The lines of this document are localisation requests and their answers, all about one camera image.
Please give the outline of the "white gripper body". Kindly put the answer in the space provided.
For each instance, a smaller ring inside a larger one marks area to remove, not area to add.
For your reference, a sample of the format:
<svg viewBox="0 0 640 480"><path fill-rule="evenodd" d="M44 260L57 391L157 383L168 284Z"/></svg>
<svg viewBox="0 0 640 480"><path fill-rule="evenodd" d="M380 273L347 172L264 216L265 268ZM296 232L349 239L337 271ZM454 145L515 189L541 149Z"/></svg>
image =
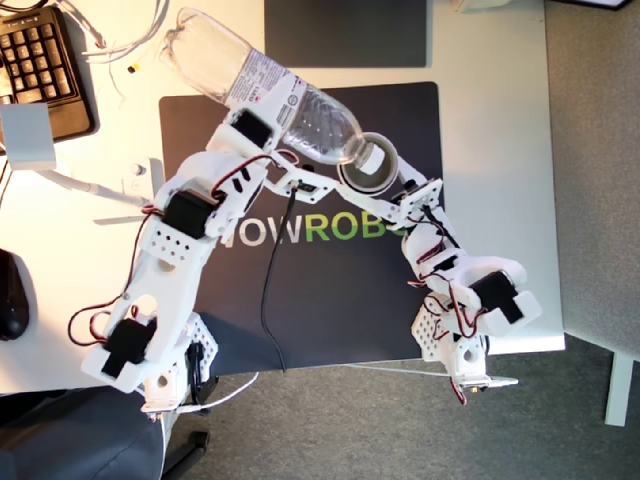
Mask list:
<svg viewBox="0 0 640 480"><path fill-rule="evenodd" d="M427 212L440 204L440 194L443 187L441 179L430 179L425 183L412 185L405 190L398 200L396 225L411 225L426 217Z"/></svg>
<svg viewBox="0 0 640 480"><path fill-rule="evenodd" d="M264 105L241 105L216 127L207 151L238 155L271 153L283 134L276 117L276 111Z"/></svg>

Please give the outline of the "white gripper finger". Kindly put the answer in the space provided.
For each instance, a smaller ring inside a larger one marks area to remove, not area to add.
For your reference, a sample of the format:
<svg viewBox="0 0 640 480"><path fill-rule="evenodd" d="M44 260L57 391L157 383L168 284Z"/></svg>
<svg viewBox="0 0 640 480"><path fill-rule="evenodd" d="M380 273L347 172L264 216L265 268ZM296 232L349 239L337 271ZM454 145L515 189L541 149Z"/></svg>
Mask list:
<svg viewBox="0 0 640 480"><path fill-rule="evenodd" d="M361 193L356 192L350 187L338 183L335 186L335 191L350 204L359 207L361 210L366 211L372 215L381 218L384 221L390 223L399 222L399 207L389 201L376 199Z"/></svg>
<svg viewBox="0 0 640 480"><path fill-rule="evenodd" d="M306 92L306 82L286 74L277 82L252 79L249 93L249 118L257 124L288 126Z"/></svg>
<svg viewBox="0 0 640 480"><path fill-rule="evenodd" d="M401 156L398 157L398 179L405 186L407 183L422 186L427 178Z"/></svg>

